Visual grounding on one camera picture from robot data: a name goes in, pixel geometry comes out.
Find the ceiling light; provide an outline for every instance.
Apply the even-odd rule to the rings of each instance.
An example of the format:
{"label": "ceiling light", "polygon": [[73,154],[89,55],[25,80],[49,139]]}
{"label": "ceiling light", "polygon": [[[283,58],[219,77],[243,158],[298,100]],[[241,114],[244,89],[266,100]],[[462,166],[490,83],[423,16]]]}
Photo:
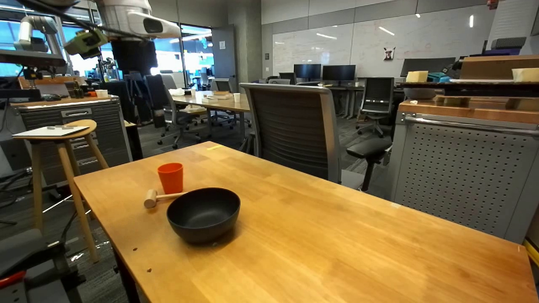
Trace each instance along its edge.
{"label": "ceiling light", "polygon": [[337,40],[337,36],[334,36],[334,35],[325,35],[325,33],[320,33],[320,31],[317,31],[317,35],[323,36],[323,38]]}
{"label": "ceiling light", "polygon": [[387,35],[394,35],[394,31],[391,31],[389,28],[386,26],[377,26],[379,30],[386,31]]}
{"label": "ceiling light", "polygon": [[416,18],[421,18],[421,13],[418,11],[418,6],[419,6],[419,0],[416,0],[414,13],[416,13]]}

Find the cabinet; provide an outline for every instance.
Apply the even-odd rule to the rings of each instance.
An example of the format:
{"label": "cabinet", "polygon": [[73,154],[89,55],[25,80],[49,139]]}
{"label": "cabinet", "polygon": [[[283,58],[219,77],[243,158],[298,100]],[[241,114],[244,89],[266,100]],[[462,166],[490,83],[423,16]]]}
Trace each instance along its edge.
{"label": "cabinet", "polygon": [[[106,100],[59,100],[59,102],[24,102],[17,105],[27,129],[64,124],[76,119],[94,119],[98,127],[94,141],[106,161],[115,166],[131,161],[121,107],[118,97]],[[98,159],[91,154],[84,139],[71,141],[79,173],[99,169]],[[64,171],[52,142],[42,144],[42,171],[46,183],[64,181]]]}

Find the wall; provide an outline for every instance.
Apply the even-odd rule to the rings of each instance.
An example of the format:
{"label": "wall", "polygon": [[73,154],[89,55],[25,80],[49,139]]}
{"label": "wall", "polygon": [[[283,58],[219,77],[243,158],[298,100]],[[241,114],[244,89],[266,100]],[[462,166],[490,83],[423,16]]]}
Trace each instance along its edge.
{"label": "wall", "polygon": [[227,25],[226,0],[150,0],[152,14],[180,23]]}
{"label": "wall", "polygon": [[[345,0],[325,8],[320,1],[263,0],[265,77],[308,60],[357,63],[359,75],[399,75],[404,57],[480,52],[494,18],[485,0]],[[322,40],[317,33],[337,38]],[[393,62],[382,60],[384,46],[396,46]]]}
{"label": "wall", "polygon": [[527,36],[521,53],[539,53],[539,35],[531,36],[539,0],[504,0],[495,11],[489,40]]}
{"label": "wall", "polygon": [[[273,35],[273,73],[297,62],[355,63],[357,75],[399,77],[406,57],[458,57],[482,52],[492,13],[468,6],[414,14],[318,26]],[[384,46],[394,60],[384,60]]]}
{"label": "wall", "polygon": [[238,80],[258,80],[261,77],[259,0],[229,0],[227,21],[236,26]]}

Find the floor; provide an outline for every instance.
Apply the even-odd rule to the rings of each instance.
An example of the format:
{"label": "floor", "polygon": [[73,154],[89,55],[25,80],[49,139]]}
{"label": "floor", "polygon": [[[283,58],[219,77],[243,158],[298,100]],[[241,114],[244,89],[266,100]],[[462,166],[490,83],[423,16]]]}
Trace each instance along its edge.
{"label": "floor", "polygon": [[[172,149],[174,131],[169,131],[163,137],[160,136],[163,127],[155,127],[153,124],[140,126],[138,134],[145,156],[158,154]],[[207,126],[201,124],[192,127],[182,139],[179,139],[179,147],[195,144],[199,141],[197,134],[207,134]],[[339,141],[340,141],[340,161],[342,168],[352,171],[364,171],[366,163],[345,153],[345,146],[359,142],[372,134],[357,134],[355,119],[339,119]],[[243,136],[238,129],[229,129],[226,126],[212,127],[212,139],[231,147],[239,147]],[[0,196],[0,238],[32,227],[32,191],[25,186],[29,178],[19,179],[15,190],[2,191]],[[371,193],[386,196],[389,195],[386,164],[377,164],[372,174]],[[52,206],[57,200],[56,191],[44,191],[46,206]],[[91,220],[96,235],[96,245],[101,255],[99,262],[91,262],[84,252],[84,243],[79,232],[78,220],[73,218],[73,203],[64,201],[54,208],[47,208],[44,218],[44,235],[47,240],[56,240],[64,235],[67,245],[67,257],[71,264],[76,264],[79,272],[86,275],[86,282],[79,284],[79,292],[84,303],[123,303],[126,301],[125,289],[121,285],[120,275],[116,272],[116,260],[113,257],[111,243],[96,220]],[[17,222],[15,225],[2,223],[2,220]]]}

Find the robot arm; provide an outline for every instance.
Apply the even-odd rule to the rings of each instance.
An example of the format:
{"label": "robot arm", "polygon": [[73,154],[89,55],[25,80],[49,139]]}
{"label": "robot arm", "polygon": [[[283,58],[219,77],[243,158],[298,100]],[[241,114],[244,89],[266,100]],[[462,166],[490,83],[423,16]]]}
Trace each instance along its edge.
{"label": "robot arm", "polygon": [[152,6],[148,0],[96,0],[105,26],[81,21],[64,13],[66,8],[74,6],[79,0],[19,0],[22,4],[39,11],[54,13],[61,18],[71,20],[86,30],[81,30],[66,43],[69,53],[81,53],[84,58],[99,53],[99,45],[106,43],[108,35],[131,35],[131,38],[153,36],[180,36],[180,26],[174,21],[150,14]]}
{"label": "robot arm", "polygon": [[152,14],[148,0],[96,0],[106,26],[143,36],[180,36],[180,26]]}
{"label": "robot arm", "polygon": [[62,53],[59,46],[57,28],[54,20],[51,16],[37,16],[37,14],[27,14],[20,20],[20,30],[19,30],[19,38],[15,41],[15,48],[35,50],[35,46],[39,46],[32,43],[34,28],[41,30],[46,35],[51,53],[59,53],[59,55]]}

